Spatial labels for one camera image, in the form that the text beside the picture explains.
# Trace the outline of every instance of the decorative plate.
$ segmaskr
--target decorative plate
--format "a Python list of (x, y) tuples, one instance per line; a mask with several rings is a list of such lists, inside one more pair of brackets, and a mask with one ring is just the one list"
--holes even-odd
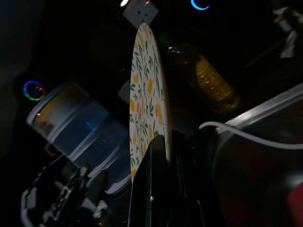
[(168, 99), (159, 50), (152, 30), (142, 24), (134, 42), (129, 111), (132, 180), (150, 141), (164, 135), (170, 158)]

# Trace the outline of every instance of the white cable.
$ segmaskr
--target white cable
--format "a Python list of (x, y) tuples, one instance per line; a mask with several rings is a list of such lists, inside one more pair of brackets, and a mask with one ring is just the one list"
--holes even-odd
[(226, 129), (228, 131), (231, 131), (234, 134), (237, 134), (239, 136), (242, 136), (244, 138), (247, 138), (247, 139), (257, 142), (257, 143), (261, 143), (261, 144), (269, 146), (269, 147), (274, 147), (274, 148), (279, 148), (279, 149), (288, 149), (288, 150), (302, 150), (303, 149), (303, 144), (285, 144), (285, 143), (278, 143), (278, 142), (273, 142), (270, 140), (265, 140), (260, 137), (250, 135), (246, 132), (243, 132), (239, 129), (231, 127), (227, 124), (223, 124), (223, 123), (219, 123), (219, 122), (205, 122), (199, 126), (199, 129), (202, 129), (206, 126), (220, 127), (220, 128)]

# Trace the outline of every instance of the electrical outlet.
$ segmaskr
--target electrical outlet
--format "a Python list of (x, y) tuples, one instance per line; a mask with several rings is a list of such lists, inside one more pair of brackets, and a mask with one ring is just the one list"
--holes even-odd
[(158, 12), (149, 0), (130, 0), (123, 15), (138, 29), (142, 23), (150, 25)]

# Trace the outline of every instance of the blue led light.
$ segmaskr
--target blue led light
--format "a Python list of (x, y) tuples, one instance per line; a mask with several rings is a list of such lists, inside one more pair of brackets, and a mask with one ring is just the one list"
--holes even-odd
[(209, 6), (205, 7), (205, 8), (201, 8), (201, 7), (198, 7), (196, 4), (195, 4), (195, 0), (191, 0), (191, 4), (193, 5), (193, 7), (195, 7), (197, 10), (206, 10), (209, 8)]

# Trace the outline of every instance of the cooking oil bottle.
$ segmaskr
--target cooking oil bottle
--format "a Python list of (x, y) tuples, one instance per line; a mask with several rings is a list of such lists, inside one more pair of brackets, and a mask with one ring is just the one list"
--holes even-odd
[(238, 106), (239, 95), (196, 48), (173, 41), (165, 45), (170, 63), (216, 114), (226, 114)]

